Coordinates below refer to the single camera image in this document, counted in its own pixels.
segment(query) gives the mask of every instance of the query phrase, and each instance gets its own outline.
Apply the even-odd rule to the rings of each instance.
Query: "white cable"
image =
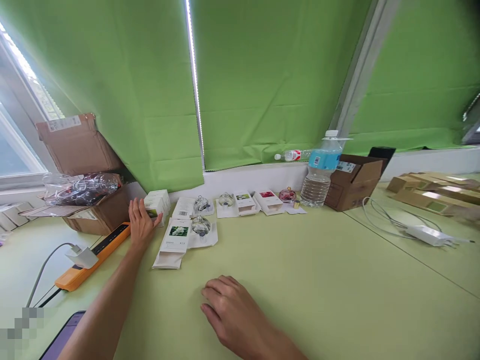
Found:
[[[62,246],[64,245],[70,245],[72,248],[75,247],[74,244],[70,243],[70,242],[64,242],[63,244],[61,245],[58,245],[55,250],[53,250],[50,255],[48,255],[48,257],[46,258],[46,260],[44,261],[43,265],[41,266],[40,268],[40,272],[38,273],[38,276],[36,278],[36,281],[35,281],[35,284],[33,285],[33,289],[31,290],[31,293],[30,293],[30,297],[28,298],[28,302],[26,303],[26,307],[29,308],[30,307],[30,304],[32,303],[32,299],[34,297],[34,294],[35,294],[35,290],[37,290],[37,286],[39,285],[39,281],[40,281],[40,277],[42,276],[42,273],[44,272],[44,269],[45,269],[45,265],[47,265],[47,262],[50,260],[50,258],[52,257],[52,255],[58,250],[60,249]]]
[[[375,225],[375,224],[373,223],[373,221],[370,220],[370,218],[369,218],[369,216],[368,216],[368,214],[367,214],[366,207],[365,207],[366,201],[368,201],[368,199],[370,199],[370,204],[372,204],[372,208],[373,208],[377,213],[379,213],[380,215],[382,215],[377,209],[375,209],[375,207],[373,206],[373,204],[377,204],[377,205],[378,205],[378,207],[383,211],[383,213],[386,215],[387,219],[388,219],[392,224],[397,225],[397,226],[402,227],[402,228],[407,228],[407,226],[406,226],[405,224],[401,223],[400,221],[397,221],[397,220],[393,219],[393,218],[389,215],[389,213],[388,213],[381,205],[379,205],[374,199],[372,199],[371,197],[368,196],[368,197],[365,197],[365,198],[363,199],[363,201],[361,202],[361,207],[363,208],[363,213],[365,214],[366,219],[368,220],[368,222],[370,222],[370,224],[371,224],[373,227],[375,227],[375,228],[377,228],[377,229],[379,229],[379,230],[382,230],[383,232],[385,232],[385,233],[387,233],[387,234],[396,236],[396,237],[400,237],[400,238],[404,238],[404,239],[413,239],[413,240],[416,240],[416,239],[417,239],[416,237],[404,236],[404,235],[401,235],[401,234],[399,234],[399,233],[390,232],[390,231],[384,230],[384,229],[382,229],[381,227],[378,227],[377,225]]]

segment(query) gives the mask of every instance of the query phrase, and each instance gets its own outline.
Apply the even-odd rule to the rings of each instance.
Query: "right hand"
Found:
[[[220,276],[201,290],[211,306],[201,310],[220,343],[242,359],[306,359],[267,319],[249,292],[233,277]]]

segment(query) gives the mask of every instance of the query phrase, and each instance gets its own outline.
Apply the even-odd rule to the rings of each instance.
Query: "green curtain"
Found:
[[[402,0],[345,152],[460,144],[462,113],[480,90],[480,6]]]
[[[64,114],[95,113],[145,190],[203,183],[183,1],[0,0],[0,11]]]
[[[327,130],[370,0],[190,0],[205,168],[270,163]]]

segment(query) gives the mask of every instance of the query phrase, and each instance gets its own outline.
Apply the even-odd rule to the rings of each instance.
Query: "glass perfume bottle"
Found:
[[[211,228],[212,225],[210,224],[210,221],[208,221],[202,215],[198,215],[191,222],[191,230],[200,236],[201,241],[205,239],[205,235],[210,232]]]
[[[278,198],[282,201],[282,203],[290,204],[297,199],[297,194],[289,186],[286,189],[280,191],[280,193],[278,194]]]
[[[227,207],[231,207],[234,204],[234,198],[228,192],[224,192],[218,198],[218,203],[223,206],[224,210],[226,210]]]
[[[202,195],[198,195],[198,199],[195,200],[193,204],[193,210],[197,213],[201,213],[203,210],[208,209],[210,207],[208,199],[204,198]]]

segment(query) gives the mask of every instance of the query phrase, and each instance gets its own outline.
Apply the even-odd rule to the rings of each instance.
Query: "water bottle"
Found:
[[[319,208],[323,206],[330,188],[330,175],[335,171],[342,154],[337,139],[338,130],[328,130],[320,146],[313,149],[308,161],[308,175],[301,188],[300,202]]]
[[[275,160],[286,162],[306,161],[310,159],[311,154],[312,150],[287,150],[283,154],[275,154]]]

